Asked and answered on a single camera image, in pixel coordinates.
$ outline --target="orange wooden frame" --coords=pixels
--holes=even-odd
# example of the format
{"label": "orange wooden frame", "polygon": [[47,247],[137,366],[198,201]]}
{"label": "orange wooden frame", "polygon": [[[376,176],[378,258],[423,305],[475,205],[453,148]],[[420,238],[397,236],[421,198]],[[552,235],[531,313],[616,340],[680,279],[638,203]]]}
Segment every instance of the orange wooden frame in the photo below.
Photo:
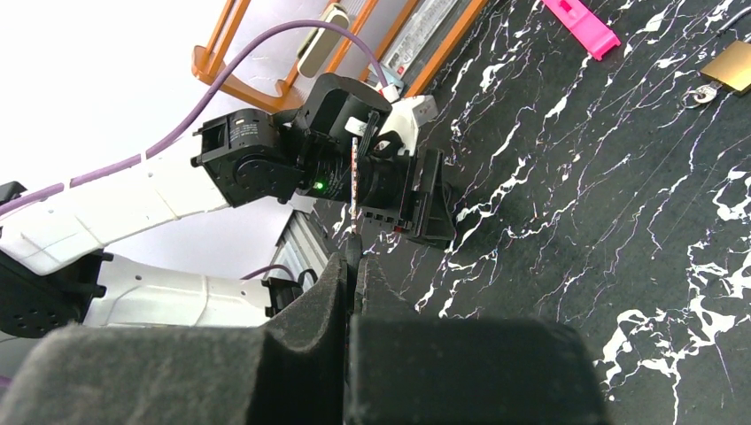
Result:
{"label": "orange wooden frame", "polygon": [[[379,0],[366,0],[362,6],[362,10],[350,28],[353,33],[358,34],[363,28],[371,13],[377,6],[378,1]],[[443,65],[446,58],[448,58],[448,55],[453,48],[456,47],[456,44],[467,32],[472,22],[476,19],[477,15],[487,2],[488,0],[472,0],[472,2],[466,7],[464,13],[462,13],[449,35],[444,42],[441,43],[434,56],[409,87],[406,93],[408,97],[418,95],[425,90],[430,80],[435,76],[440,66]],[[205,47],[196,46],[193,49],[192,72],[193,75],[203,83],[209,85],[213,84],[217,75],[219,75],[219,73],[225,68],[226,65],[224,63],[224,58],[227,55],[227,50],[232,43],[232,40],[235,38],[237,29],[240,27],[240,22],[243,20],[250,3],[251,0],[227,0],[208,44]],[[332,3],[338,3],[338,0],[329,0],[329,4]],[[402,29],[409,16],[412,15],[417,3],[418,0],[406,1],[404,7],[391,25],[389,31],[386,33],[381,44],[374,51],[375,56],[379,60],[391,46],[391,43]],[[347,39],[344,39],[339,44],[337,50],[334,52],[334,56],[326,67],[326,72],[331,73],[337,70],[342,60],[344,60],[351,44],[352,43]],[[368,70],[366,68],[360,74],[360,80],[364,81],[367,77]],[[268,112],[279,112],[299,108],[304,103],[301,94],[294,88],[294,83],[297,78],[298,67],[296,62],[292,69],[290,69],[286,78],[276,82],[275,86],[278,96],[271,96],[254,89],[235,77],[235,75],[229,76],[224,84],[222,84],[221,91]]]}

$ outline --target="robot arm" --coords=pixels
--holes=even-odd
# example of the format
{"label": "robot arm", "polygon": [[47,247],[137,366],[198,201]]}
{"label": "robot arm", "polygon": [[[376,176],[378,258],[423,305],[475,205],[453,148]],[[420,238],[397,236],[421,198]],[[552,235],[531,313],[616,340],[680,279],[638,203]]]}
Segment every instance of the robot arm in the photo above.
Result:
{"label": "robot arm", "polygon": [[[0,219],[0,251],[47,275],[110,243],[191,214],[267,196],[286,202],[296,192],[347,201],[347,154],[358,131],[352,123],[367,122],[371,112],[379,116],[381,135],[403,146],[397,157],[411,158],[418,127],[435,116],[436,108],[432,97],[406,99],[392,108],[369,86],[324,74],[297,111],[233,112],[142,164],[7,214]],[[399,207],[412,164],[374,156],[362,162],[363,205],[410,214]]]}
{"label": "robot arm", "polygon": [[[372,131],[373,123],[379,136],[359,161],[359,204],[372,221],[430,242],[422,223],[428,217],[435,222],[426,199],[442,184],[442,157],[427,150],[418,158],[415,146],[419,126],[435,114],[431,97],[391,105],[359,81],[325,74],[299,110],[233,112],[138,166],[11,212],[0,220],[0,330],[39,337],[70,321],[259,324],[288,304],[284,299],[294,299],[298,288],[269,288],[272,306],[266,307],[268,292],[258,281],[181,274],[102,250],[171,220],[265,196],[287,201],[298,193],[346,202],[349,142]],[[433,167],[422,172],[418,159]],[[7,187],[15,191],[5,201],[19,195],[18,186]],[[443,204],[437,211],[445,211],[443,190],[438,192],[435,199]],[[453,237],[450,221],[449,230],[439,236]]]}

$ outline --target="black marble surface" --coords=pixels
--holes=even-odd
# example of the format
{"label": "black marble surface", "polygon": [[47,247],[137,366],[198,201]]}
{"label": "black marble surface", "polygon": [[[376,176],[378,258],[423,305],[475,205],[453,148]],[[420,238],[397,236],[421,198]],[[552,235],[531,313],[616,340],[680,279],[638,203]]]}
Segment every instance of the black marble surface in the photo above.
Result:
{"label": "black marble surface", "polygon": [[[748,423],[751,96],[678,99],[751,0],[584,3],[623,42],[602,62],[540,2],[486,9],[421,137],[463,193],[456,242],[365,243],[421,314],[578,329],[615,423]],[[315,211],[342,241],[343,206]]]}

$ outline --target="pink object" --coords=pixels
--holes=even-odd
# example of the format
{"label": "pink object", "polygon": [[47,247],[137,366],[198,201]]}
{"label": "pink object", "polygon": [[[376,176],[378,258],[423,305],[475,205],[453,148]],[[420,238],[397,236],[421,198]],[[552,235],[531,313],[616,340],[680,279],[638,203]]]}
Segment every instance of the pink object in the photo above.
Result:
{"label": "pink object", "polygon": [[542,2],[555,13],[555,16],[595,59],[602,60],[605,53],[621,45],[616,33],[594,16],[579,0],[542,0]]}

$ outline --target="padlock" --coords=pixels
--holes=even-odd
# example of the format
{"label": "padlock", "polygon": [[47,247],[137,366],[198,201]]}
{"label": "padlock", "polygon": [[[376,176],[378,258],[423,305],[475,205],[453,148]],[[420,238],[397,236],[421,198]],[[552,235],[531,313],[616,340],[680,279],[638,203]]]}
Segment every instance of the padlock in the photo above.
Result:
{"label": "padlock", "polygon": [[[718,35],[723,35],[741,18],[751,13],[751,7],[740,11],[723,25]],[[704,66],[701,75],[722,83],[738,96],[745,95],[751,89],[751,36],[746,40],[737,40],[719,56]]]}

